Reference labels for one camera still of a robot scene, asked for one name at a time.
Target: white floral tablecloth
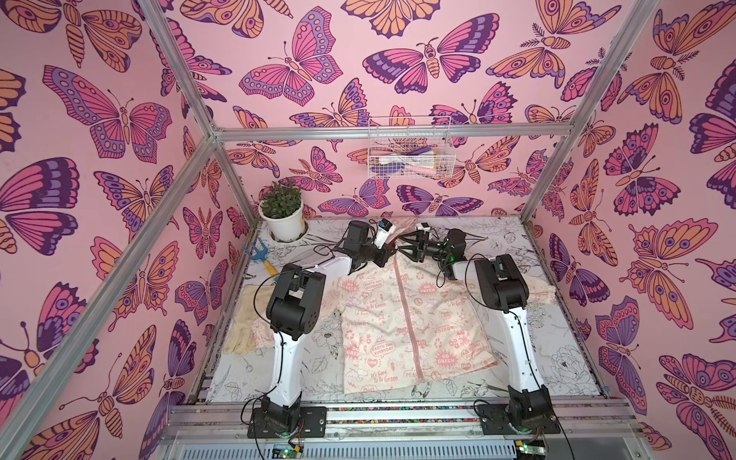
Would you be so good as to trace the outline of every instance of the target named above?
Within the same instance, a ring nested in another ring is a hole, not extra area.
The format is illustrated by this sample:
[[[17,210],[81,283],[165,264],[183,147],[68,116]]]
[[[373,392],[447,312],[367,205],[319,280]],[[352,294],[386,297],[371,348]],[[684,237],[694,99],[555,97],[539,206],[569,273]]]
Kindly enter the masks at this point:
[[[269,248],[268,260],[280,269],[285,263],[312,252],[317,244],[334,244],[345,232],[347,220],[310,220],[309,231],[301,240],[283,244],[273,241],[267,231],[261,238]],[[487,237],[484,241],[468,242],[466,256],[474,253],[493,257],[509,253],[521,272],[545,278],[539,259],[532,249],[526,232],[516,217],[420,218],[434,226],[441,236],[453,227],[466,233]],[[260,262],[248,269],[246,284],[260,284],[268,272]],[[488,336],[499,365],[487,370],[424,382],[413,387],[385,392],[353,393],[342,391],[343,349],[339,313],[322,317],[305,345],[302,363],[302,400],[304,401],[376,401],[376,400],[447,400],[458,397],[490,397],[508,395],[509,368],[506,366],[507,346],[501,337],[500,325],[484,307],[476,304],[478,318]],[[588,370],[583,355],[570,331],[565,316],[557,304],[530,305],[528,324],[534,353],[540,372],[552,395],[598,394],[595,379]],[[245,401],[269,390],[274,362],[273,348],[263,348],[245,357],[221,355],[207,393],[207,401]]]

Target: purple butterfly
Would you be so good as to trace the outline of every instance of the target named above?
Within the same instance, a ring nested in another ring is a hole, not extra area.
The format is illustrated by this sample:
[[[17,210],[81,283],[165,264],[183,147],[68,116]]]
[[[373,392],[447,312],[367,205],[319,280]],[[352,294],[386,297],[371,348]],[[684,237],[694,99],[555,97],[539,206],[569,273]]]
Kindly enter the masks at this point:
[[[705,106],[736,121],[736,60],[723,70],[706,99]],[[736,158],[736,124],[709,113],[699,113],[690,120],[690,131],[695,133],[690,152],[699,154],[713,149],[723,149],[715,156],[716,162]],[[708,179],[707,186],[720,191],[723,202],[736,209],[736,161],[716,172]]]
[[[598,335],[608,342],[605,347],[598,348],[598,363],[616,377],[618,389],[629,399],[634,412],[646,415],[644,385],[637,368],[629,360],[630,357],[634,358],[631,356],[631,350],[627,348],[639,330],[639,304],[636,300],[625,296],[623,302],[613,305],[610,315],[595,316],[595,329]]]
[[[363,61],[366,72],[384,83],[396,82],[394,89],[398,94],[409,91],[427,91],[427,70],[433,78],[439,78],[439,68],[452,83],[457,83],[467,72],[474,72],[481,66],[481,60],[466,54],[482,54],[488,48],[498,29],[498,15],[488,13],[477,16],[457,26],[439,42],[435,49],[433,40],[424,45],[424,52],[415,49],[387,49],[371,54]]]
[[[43,83],[64,101],[67,115],[90,127],[100,158],[122,158],[125,145],[132,143],[140,161],[156,163],[156,141],[166,137],[171,124],[169,109],[144,102],[129,111],[127,104],[113,104],[104,92],[73,72],[54,66],[43,69]]]
[[[507,193],[512,196],[524,197],[531,193],[532,185],[537,183],[539,175],[547,164],[547,157],[544,155],[547,149],[535,150],[526,162],[526,173],[517,169],[519,177],[510,177],[509,179],[501,179],[488,184],[488,190],[494,188],[501,193]]]
[[[343,195],[344,198],[329,199],[318,206],[319,210],[326,213],[345,214],[353,217],[365,217],[368,215],[368,207],[381,209],[390,205],[384,196],[389,190],[388,179],[368,179],[361,190],[352,197]]]
[[[174,406],[184,402],[186,395],[175,391],[184,386],[182,375],[187,375],[194,369],[194,353],[197,352],[197,343],[191,342],[191,334],[186,323],[177,320],[174,330],[171,332],[169,342],[169,379],[164,376],[163,386],[159,391],[166,390],[160,401],[153,410],[151,420],[148,422],[146,432],[141,443],[141,452],[138,460],[147,460],[158,447],[161,434],[169,424],[169,414]]]
[[[469,213],[474,209],[478,209],[483,202],[477,198],[447,198],[447,195],[431,194],[423,188],[414,187],[413,185],[399,185],[396,187],[396,193],[402,203],[406,203],[401,207],[419,216],[427,209],[430,213],[437,217],[457,216],[458,213]]]
[[[342,70],[328,54],[335,44],[330,32],[331,18],[332,15],[320,7],[309,11],[297,24],[291,39],[294,59],[287,56],[285,65],[254,68],[240,81],[240,88],[245,94],[261,94],[268,99],[283,95],[304,107],[314,97],[314,88],[307,79],[327,84],[342,75]]]
[[[706,408],[716,422],[731,433],[731,423],[718,408],[733,408],[733,398],[709,396],[701,390],[724,392],[736,386],[736,363],[727,359],[711,363],[689,353],[682,356],[682,365],[677,358],[667,355],[660,356],[659,363],[672,374],[665,374],[665,379],[672,386],[657,382],[657,390],[665,401],[677,404],[675,412],[680,423],[700,437],[714,459],[730,460],[728,446]]]
[[[69,158],[48,158],[16,172],[0,188],[0,211],[27,211],[6,214],[7,224],[0,219],[0,249],[18,251],[13,229],[40,254],[53,255],[59,240],[77,229],[77,220],[38,208],[73,208],[77,190],[79,171]]]
[[[194,319],[199,326],[207,318],[210,305],[213,310],[222,305],[222,286],[225,285],[226,277],[227,260],[223,259],[215,267],[209,281],[202,279],[205,284],[199,281],[187,281],[179,286],[174,295],[174,301],[182,304],[184,311],[194,310]]]
[[[311,167],[309,163],[300,158],[299,162],[304,166],[304,169],[289,168],[289,171],[294,174],[306,174],[305,176],[284,177],[279,180],[279,183],[282,185],[295,185],[307,191],[314,190],[316,187],[317,191],[327,193],[330,191],[328,185],[332,185],[332,182],[342,182],[342,176],[335,172],[337,166],[327,159],[324,150],[317,146],[312,147],[310,156],[312,162]]]
[[[597,275],[586,269],[579,269],[579,262],[567,252],[567,247],[554,233],[550,234],[550,267],[559,283],[562,278],[570,284],[570,298],[578,301],[581,307],[590,302],[603,302],[611,295],[608,286]]]

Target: metal frame bar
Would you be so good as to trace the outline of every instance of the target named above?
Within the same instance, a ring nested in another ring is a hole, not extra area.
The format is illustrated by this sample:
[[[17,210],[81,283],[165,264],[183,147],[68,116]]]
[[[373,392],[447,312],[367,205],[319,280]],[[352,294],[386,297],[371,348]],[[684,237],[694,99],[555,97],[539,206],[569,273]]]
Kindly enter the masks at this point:
[[[184,195],[202,170],[214,145],[212,137],[205,138],[194,154],[174,178],[174,184],[146,219],[137,238],[125,248],[113,270],[95,290],[87,307],[54,355],[43,366],[43,372],[33,380],[18,406],[6,420],[0,434],[0,459],[16,459],[28,447],[57,398],[66,387],[74,369],[90,347],[90,344],[110,317],[133,275],[141,266],[153,245],[169,223]]]
[[[531,196],[526,201],[524,209],[521,211],[522,222],[528,222],[531,215],[542,202],[542,197],[552,184],[557,172],[562,167],[565,159],[573,151],[580,134],[582,134],[585,125],[593,115],[595,107],[606,93],[608,86],[616,76],[616,72],[636,43],[639,34],[649,22],[649,18],[654,14],[659,0],[637,0],[637,2],[629,11],[629,15],[623,22],[623,26],[616,34],[611,48],[606,57],[595,72],[590,86],[588,86],[582,102],[578,105],[573,115],[573,128],[569,135],[566,135],[558,144],[555,151],[547,161],[547,165],[542,170],[542,174],[537,179],[537,184],[531,192]]]

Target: white wire basket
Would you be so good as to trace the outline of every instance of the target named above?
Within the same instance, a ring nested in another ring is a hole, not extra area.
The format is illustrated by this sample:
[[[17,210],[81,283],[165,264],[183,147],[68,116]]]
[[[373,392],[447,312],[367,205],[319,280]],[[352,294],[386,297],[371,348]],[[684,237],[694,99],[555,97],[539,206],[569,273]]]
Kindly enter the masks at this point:
[[[391,129],[373,126],[368,131],[368,178],[422,177],[447,179],[455,165],[455,146],[442,125],[401,124],[406,117],[374,117]]]

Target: aluminum rail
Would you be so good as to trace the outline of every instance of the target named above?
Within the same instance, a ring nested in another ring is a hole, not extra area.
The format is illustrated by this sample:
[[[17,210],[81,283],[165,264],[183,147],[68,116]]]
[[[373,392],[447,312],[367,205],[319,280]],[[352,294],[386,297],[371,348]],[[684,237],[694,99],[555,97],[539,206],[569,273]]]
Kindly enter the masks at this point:
[[[367,139],[379,137],[416,138],[450,135],[452,137],[506,136],[506,135],[569,135],[573,125],[568,123],[511,123],[511,124],[439,124],[425,126],[380,126],[349,128],[263,128],[254,130],[215,131],[218,142],[262,141],[267,139],[318,141],[325,139]]]
[[[189,161],[174,177],[174,184],[146,219],[141,231],[125,248],[110,274],[94,292],[71,333],[61,342],[54,355],[43,366],[41,374],[33,380],[21,402],[5,421],[0,433],[0,459],[17,459],[26,450],[40,423],[69,382],[72,372],[110,318],[123,290],[140,269],[141,261],[151,252],[197,173],[202,170],[213,147],[212,137],[199,143]]]
[[[537,179],[534,190],[531,192],[529,199],[526,200],[526,205],[521,212],[522,222],[529,222],[532,214],[534,214],[534,211],[542,202],[542,197],[547,192],[547,189],[565,162],[565,159],[567,159],[567,156],[575,148],[578,137],[582,134],[583,129],[585,129],[585,124],[593,115],[598,102],[603,98],[616,72],[618,72],[626,56],[629,55],[639,34],[648,24],[649,18],[654,14],[654,9],[658,3],[659,0],[637,0],[631,11],[629,11],[629,15],[616,34],[603,63],[595,72],[595,76],[590,86],[588,86],[582,102],[575,110],[575,115],[573,115],[573,119],[571,120],[573,128],[570,134],[566,135],[557,144],[557,148],[547,161],[547,166],[542,170],[539,179]]]

